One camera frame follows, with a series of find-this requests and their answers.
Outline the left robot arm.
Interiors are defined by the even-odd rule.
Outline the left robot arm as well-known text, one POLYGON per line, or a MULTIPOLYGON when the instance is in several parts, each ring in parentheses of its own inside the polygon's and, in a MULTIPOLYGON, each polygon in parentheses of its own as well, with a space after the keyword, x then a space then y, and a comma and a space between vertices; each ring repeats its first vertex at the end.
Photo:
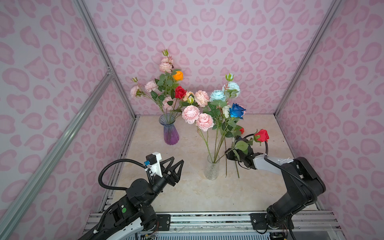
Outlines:
POLYGON ((110 205, 99 222, 85 233, 82 240, 123 240, 140 231, 151 231, 158 226, 158 216, 153 201, 166 185, 175 186, 181 179, 184 161, 174 162, 171 157, 162 160, 150 154, 142 164, 131 159, 118 159, 106 165, 99 174, 99 185, 107 190, 124 191, 126 194, 110 205), (130 187, 108 186, 103 182, 104 173, 119 163, 131 163, 143 168, 146 179, 134 180, 130 187))

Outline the teal peony branch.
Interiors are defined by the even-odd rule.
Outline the teal peony branch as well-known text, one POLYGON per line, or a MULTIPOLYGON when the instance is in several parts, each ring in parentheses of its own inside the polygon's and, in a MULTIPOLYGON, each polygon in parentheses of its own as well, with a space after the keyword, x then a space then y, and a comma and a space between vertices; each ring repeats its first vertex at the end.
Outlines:
POLYGON ((216 115, 220 114, 220 111, 218 113, 215 113, 215 110, 217 110, 218 108, 225 107, 227 105, 231 106, 234 103, 233 102, 234 99, 236 99, 241 93, 239 85, 234 82, 234 75, 232 74, 226 75, 226 80, 227 82, 223 85, 221 89, 215 90, 210 94, 210 100, 208 102, 208 106, 206 107, 207 114, 213 117, 214 125, 215 125, 216 115))

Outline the pink peony flower stem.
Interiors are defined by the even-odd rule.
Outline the pink peony flower stem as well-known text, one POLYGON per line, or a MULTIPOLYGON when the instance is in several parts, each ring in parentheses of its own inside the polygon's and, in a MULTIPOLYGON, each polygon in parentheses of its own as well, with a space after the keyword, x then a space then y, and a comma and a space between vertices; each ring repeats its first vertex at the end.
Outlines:
POLYGON ((172 99, 170 96, 166 97, 163 100, 163 109, 165 111, 171 111, 174 109, 174 107, 175 107, 175 100, 172 99))

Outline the white rose stem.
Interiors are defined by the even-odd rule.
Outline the white rose stem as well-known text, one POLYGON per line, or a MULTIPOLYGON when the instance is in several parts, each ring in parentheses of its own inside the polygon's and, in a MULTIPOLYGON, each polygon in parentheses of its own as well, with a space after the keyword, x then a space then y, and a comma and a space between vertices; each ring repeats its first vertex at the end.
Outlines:
POLYGON ((224 115, 225 119, 229 119, 230 118, 230 109, 231 109, 230 105, 227 105, 227 106, 222 108, 222 112, 223 112, 223 115, 224 115))

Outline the striped pink peony branch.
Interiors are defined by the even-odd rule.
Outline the striped pink peony branch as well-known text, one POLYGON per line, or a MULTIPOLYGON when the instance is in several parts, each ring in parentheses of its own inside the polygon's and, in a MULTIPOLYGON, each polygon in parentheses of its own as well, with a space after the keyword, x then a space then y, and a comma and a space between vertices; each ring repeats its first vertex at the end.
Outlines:
POLYGON ((182 102, 182 116, 187 119, 192 117, 198 117, 200 115, 200 108, 204 108, 208 105, 210 98, 205 91, 197 91, 194 96, 190 96, 187 102, 182 102))

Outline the small mixed roses spray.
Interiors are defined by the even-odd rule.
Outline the small mixed roses spray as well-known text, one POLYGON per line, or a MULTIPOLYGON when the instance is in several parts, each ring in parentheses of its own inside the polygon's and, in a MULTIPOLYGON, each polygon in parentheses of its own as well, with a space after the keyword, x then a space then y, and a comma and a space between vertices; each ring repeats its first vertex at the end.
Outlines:
POLYGON ((195 124, 199 136, 203 139, 208 150, 208 159, 211 163, 214 162, 213 154, 209 147, 209 133, 208 130, 213 128, 214 120, 209 114, 201 113, 200 109, 195 105, 197 103, 193 95, 187 97, 186 103, 188 104, 182 110, 182 118, 189 125, 195 124))

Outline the purple glass vase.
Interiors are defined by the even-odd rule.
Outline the purple glass vase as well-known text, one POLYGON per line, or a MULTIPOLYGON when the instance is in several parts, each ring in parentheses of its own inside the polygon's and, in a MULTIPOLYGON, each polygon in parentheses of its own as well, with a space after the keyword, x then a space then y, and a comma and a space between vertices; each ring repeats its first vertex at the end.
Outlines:
POLYGON ((163 126, 164 141, 167 145, 175 145, 178 143, 180 137, 175 127, 176 118, 172 114, 163 114, 159 118, 159 123, 163 126))

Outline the clear glass cylinder vase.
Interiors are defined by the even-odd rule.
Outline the clear glass cylinder vase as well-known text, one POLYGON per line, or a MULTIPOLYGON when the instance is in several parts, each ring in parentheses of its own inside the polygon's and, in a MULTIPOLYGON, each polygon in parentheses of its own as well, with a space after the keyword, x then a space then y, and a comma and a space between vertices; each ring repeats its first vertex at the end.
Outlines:
POLYGON ((214 162, 210 155, 207 156, 207 162, 204 175, 208 180, 216 180, 219 176, 220 162, 214 162))

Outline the pink peony branch with bud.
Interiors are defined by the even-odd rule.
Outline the pink peony branch with bud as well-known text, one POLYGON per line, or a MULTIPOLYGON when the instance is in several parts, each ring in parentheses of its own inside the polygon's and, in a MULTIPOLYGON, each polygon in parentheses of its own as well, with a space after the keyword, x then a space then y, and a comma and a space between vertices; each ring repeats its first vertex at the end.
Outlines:
POLYGON ((164 113, 162 102, 159 99, 160 95, 156 92, 158 85, 155 81, 149 81, 144 86, 140 85, 138 78, 132 78, 131 81, 135 84, 130 90, 132 98, 151 99, 164 113))

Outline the blue rose stem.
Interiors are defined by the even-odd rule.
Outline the blue rose stem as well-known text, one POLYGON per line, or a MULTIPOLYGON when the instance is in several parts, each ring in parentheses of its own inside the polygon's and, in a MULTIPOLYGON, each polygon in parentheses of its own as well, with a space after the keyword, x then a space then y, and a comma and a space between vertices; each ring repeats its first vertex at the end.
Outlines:
POLYGON ((238 125, 239 120, 244 119, 245 111, 243 107, 239 104, 233 103, 230 109, 230 118, 225 119, 222 108, 215 110, 215 113, 218 113, 215 118, 214 129, 216 130, 216 142, 215 142, 215 152, 214 152, 214 162, 219 162, 223 157, 225 152, 221 152, 221 148, 225 145, 224 138, 232 140, 237 136, 241 136, 240 127, 238 125))

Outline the orange rose stem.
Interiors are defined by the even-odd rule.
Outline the orange rose stem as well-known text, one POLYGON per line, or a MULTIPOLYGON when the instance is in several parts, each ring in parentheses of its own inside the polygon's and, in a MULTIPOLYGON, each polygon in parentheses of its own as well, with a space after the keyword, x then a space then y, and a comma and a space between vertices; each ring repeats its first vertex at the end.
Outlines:
MULTIPOLYGON (((180 86, 179 82, 181 80, 175 79, 175 76, 177 73, 181 73, 181 72, 177 70, 171 74, 164 73, 164 74, 161 74, 157 79, 155 79, 155 82, 158 85, 157 92, 160 95, 159 99, 161 100, 162 105, 163 105, 163 100, 168 96, 172 97, 173 91, 175 90, 175 88, 180 86)), ((167 114, 167 113, 170 113, 171 111, 164 110, 164 113, 163 112, 162 113, 167 114)))

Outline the large red rose stem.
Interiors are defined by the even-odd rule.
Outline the large red rose stem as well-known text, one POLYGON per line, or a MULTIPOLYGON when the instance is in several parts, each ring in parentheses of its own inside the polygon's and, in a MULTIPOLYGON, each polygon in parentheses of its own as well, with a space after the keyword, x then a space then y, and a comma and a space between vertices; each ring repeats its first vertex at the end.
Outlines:
POLYGON ((175 88, 172 95, 172 101, 173 101, 172 112, 173 113, 181 112, 181 108, 183 107, 183 104, 182 104, 183 98, 186 96, 186 94, 187 94, 187 91, 181 86, 178 86, 175 88))
POLYGON ((225 151, 224 157, 226 159, 235 161, 245 169, 255 169, 253 162, 254 158, 260 155, 267 155, 269 153, 268 140, 270 139, 268 131, 261 129, 254 134, 246 135, 245 137, 235 137, 232 146, 225 151), (252 149, 252 145, 265 144, 264 153, 256 153, 252 149))

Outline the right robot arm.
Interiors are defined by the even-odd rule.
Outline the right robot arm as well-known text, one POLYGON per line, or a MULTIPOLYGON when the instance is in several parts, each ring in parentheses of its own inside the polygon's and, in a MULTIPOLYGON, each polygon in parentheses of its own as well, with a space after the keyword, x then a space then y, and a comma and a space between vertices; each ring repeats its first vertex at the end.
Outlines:
POLYGON ((269 156, 269 145, 264 141, 265 152, 255 153, 250 140, 236 137, 231 148, 225 151, 228 160, 243 163, 249 170, 264 170, 284 179, 286 193, 274 204, 270 205, 260 222, 266 229, 286 227, 293 229, 292 217, 318 201, 318 197, 326 191, 321 177, 306 158, 282 159, 269 156))

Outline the peach rose stem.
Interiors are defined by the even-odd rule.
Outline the peach rose stem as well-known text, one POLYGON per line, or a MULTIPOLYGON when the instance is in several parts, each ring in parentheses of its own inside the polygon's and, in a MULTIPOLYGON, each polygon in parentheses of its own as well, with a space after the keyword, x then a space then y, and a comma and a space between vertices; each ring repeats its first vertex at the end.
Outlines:
POLYGON ((187 101, 188 101, 188 98, 189 98, 191 95, 194 96, 194 93, 191 92, 191 91, 187 92, 186 95, 183 97, 183 101, 184 101, 184 102, 187 102, 187 101))

